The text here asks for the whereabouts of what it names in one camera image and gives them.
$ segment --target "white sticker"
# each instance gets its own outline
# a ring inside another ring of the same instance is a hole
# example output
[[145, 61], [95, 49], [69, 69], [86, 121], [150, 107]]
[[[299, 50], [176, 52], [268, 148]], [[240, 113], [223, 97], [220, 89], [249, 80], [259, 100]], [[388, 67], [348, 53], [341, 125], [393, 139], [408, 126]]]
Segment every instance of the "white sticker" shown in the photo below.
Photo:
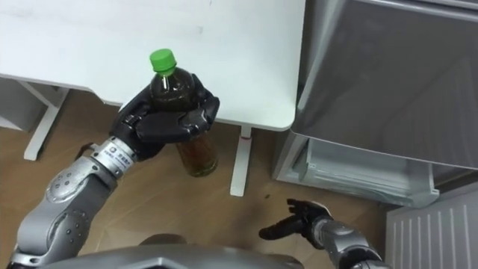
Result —
[[116, 146], [110, 145], [100, 152], [100, 155], [107, 156], [122, 173], [133, 165], [133, 160]]

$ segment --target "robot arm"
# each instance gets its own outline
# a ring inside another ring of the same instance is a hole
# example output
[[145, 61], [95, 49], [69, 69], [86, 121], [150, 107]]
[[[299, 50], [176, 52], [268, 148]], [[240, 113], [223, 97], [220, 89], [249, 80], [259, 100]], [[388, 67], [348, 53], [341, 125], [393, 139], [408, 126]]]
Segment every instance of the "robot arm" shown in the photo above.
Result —
[[315, 248], [325, 249], [336, 268], [390, 268], [359, 231], [334, 220], [325, 206], [293, 199], [288, 205], [293, 215], [262, 229], [261, 238], [276, 240], [299, 233]]
[[165, 143], [190, 140], [210, 129], [219, 99], [196, 76], [199, 107], [168, 113], [153, 108], [147, 87], [118, 114], [110, 137], [50, 181], [40, 204], [22, 221], [8, 268], [37, 268], [78, 255], [90, 224], [137, 161], [157, 155]]

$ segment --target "green bottle cap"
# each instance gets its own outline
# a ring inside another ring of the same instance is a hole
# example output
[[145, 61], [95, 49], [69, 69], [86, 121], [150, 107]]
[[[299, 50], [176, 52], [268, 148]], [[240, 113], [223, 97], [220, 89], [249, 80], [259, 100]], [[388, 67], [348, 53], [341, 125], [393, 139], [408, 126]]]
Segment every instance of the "green bottle cap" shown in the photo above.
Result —
[[153, 52], [149, 56], [151, 61], [152, 69], [164, 76], [173, 74], [176, 67], [176, 59], [174, 58], [173, 51], [170, 49], [159, 49]]

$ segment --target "plastic bottle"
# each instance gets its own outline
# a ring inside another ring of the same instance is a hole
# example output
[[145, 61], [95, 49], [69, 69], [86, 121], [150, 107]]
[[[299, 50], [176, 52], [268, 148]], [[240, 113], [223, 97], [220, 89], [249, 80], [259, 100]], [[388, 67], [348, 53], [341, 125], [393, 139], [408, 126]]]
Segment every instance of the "plastic bottle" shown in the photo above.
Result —
[[[156, 72], [150, 86], [153, 103], [162, 111], [191, 111], [199, 100], [192, 75], [176, 66], [170, 49], [159, 49], [149, 57]], [[207, 176], [217, 167], [217, 154], [208, 133], [177, 143], [186, 171], [195, 177]]]

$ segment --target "brown liquid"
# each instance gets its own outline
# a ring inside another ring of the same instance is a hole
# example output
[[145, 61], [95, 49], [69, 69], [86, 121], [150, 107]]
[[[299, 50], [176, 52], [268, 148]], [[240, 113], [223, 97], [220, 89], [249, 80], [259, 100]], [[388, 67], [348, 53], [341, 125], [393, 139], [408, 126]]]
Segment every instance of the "brown liquid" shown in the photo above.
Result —
[[[176, 67], [168, 77], [155, 76], [151, 83], [154, 104], [162, 111], [191, 111], [198, 107], [198, 93], [191, 74]], [[217, 167], [217, 154], [207, 133], [177, 143], [186, 171], [195, 177], [207, 176]]]
[[207, 176], [216, 170], [217, 154], [207, 133], [188, 142], [177, 143], [176, 147], [190, 175]]

